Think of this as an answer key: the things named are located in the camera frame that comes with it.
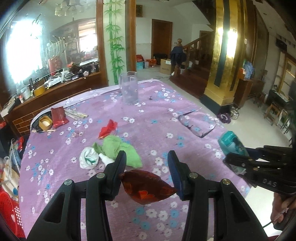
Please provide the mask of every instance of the silver bolt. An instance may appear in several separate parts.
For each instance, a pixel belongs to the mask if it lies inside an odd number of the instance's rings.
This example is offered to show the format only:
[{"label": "silver bolt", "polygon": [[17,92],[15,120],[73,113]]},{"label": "silver bolt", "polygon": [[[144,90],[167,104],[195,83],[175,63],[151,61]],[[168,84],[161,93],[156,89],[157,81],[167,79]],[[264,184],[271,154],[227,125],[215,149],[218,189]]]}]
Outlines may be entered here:
[{"label": "silver bolt", "polygon": [[68,179],[68,180],[64,181],[64,184],[65,184],[66,186],[69,186],[69,185],[72,184],[72,180]]},{"label": "silver bolt", "polygon": [[191,172],[191,173],[189,173],[189,177],[190,178],[197,178],[198,174],[196,172]]},{"label": "silver bolt", "polygon": [[222,183],[225,184],[225,185],[229,185],[231,183],[231,181],[229,179],[227,179],[227,178],[224,178],[222,180]]},{"label": "silver bolt", "polygon": [[104,176],[105,176],[105,173],[103,173],[103,172],[99,172],[99,173],[96,175],[97,178],[103,178]]}]

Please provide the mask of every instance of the red basket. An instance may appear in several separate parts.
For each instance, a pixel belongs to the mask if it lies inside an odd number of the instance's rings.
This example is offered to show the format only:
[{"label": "red basket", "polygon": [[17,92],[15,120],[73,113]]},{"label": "red basket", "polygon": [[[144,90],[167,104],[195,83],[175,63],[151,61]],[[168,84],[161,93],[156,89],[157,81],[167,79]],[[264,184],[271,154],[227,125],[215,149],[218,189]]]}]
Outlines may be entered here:
[{"label": "red basket", "polygon": [[0,191],[0,213],[15,236],[25,238],[19,204],[5,191]]}]

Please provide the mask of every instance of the green cloth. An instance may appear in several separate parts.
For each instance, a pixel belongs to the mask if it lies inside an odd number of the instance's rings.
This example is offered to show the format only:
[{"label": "green cloth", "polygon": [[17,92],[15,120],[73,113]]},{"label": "green cloth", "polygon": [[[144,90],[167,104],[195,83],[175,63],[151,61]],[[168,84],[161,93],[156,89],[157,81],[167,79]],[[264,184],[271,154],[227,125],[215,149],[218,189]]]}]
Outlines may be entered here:
[{"label": "green cloth", "polygon": [[103,146],[100,146],[96,142],[92,146],[95,151],[100,154],[103,153],[107,157],[115,160],[119,151],[123,150],[126,153],[126,165],[139,168],[142,167],[142,161],[135,148],[123,141],[117,136],[109,135],[104,138]]}]

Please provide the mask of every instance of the framed picture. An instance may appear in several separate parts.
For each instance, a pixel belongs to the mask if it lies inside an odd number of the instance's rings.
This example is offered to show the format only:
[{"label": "framed picture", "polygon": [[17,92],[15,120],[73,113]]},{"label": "framed picture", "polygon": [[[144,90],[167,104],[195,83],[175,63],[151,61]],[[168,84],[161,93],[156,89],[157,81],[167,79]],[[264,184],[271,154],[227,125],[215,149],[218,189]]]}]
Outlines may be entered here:
[{"label": "framed picture", "polygon": [[143,17],[143,5],[136,5],[136,17]]}]

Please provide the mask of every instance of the purple tablecloth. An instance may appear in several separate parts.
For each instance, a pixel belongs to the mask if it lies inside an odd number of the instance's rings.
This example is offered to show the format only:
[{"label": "purple tablecloth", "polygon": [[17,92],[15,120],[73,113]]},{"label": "purple tablecloth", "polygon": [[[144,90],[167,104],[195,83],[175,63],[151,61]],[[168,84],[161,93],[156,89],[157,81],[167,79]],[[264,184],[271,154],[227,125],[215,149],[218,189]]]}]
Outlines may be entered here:
[{"label": "purple tablecloth", "polygon": [[[94,142],[102,144],[98,134],[109,119],[118,122],[117,135],[133,145],[141,156],[142,169],[159,175],[170,185],[173,183],[166,158],[168,151],[175,150],[179,160],[187,163],[192,171],[215,181],[229,178],[243,196],[247,195],[250,189],[247,183],[222,163],[224,155],[217,139],[226,130],[216,118],[202,110],[186,116],[198,133],[215,127],[206,137],[199,138],[177,120],[180,114],[199,107],[160,81],[140,83],[139,103],[132,106],[122,102],[118,89],[103,92],[104,89],[90,91],[60,103],[87,113],[88,118],[81,121],[69,118],[70,122],[55,132],[30,135],[22,160],[19,190],[26,236],[66,179],[84,181],[104,170],[101,161],[95,169],[81,169],[79,155]],[[181,240],[188,202],[182,202],[176,194],[143,206],[130,199],[121,186],[118,196],[106,202],[106,206],[114,240]],[[209,210],[213,216],[212,203]],[[81,237],[86,240],[84,200],[81,213]],[[210,221],[209,237],[212,235],[213,222]]]}]

